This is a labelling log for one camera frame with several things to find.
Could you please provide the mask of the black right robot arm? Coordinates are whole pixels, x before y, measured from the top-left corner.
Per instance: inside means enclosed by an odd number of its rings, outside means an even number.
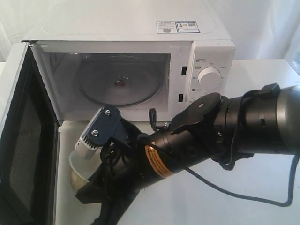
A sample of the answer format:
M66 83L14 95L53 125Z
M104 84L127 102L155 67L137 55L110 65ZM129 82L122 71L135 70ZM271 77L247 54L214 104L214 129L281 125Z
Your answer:
M101 204L94 224L117 224L141 189L181 171L232 197L279 207L292 204L300 158L299 86L282 89L274 83L236 98L214 92L199 97L164 126L156 124L154 108L149 120L151 135L106 105L75 145L85 159L100 152L99 167L75 194L81 203ZM285 202L227 191L191 169L212 159L230 171L236 161L256 153L293 155Z

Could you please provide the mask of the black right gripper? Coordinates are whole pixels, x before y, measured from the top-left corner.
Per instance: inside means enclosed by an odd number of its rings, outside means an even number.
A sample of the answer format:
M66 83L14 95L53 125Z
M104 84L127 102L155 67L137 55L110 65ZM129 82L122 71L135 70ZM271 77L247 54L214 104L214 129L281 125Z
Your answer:
M101 146L101 167L75 194L83 204L101 204L93 225L116 225L140 190L150 185L144 144L148 134L129 121L121 123L128 135L125 144L108 141Z

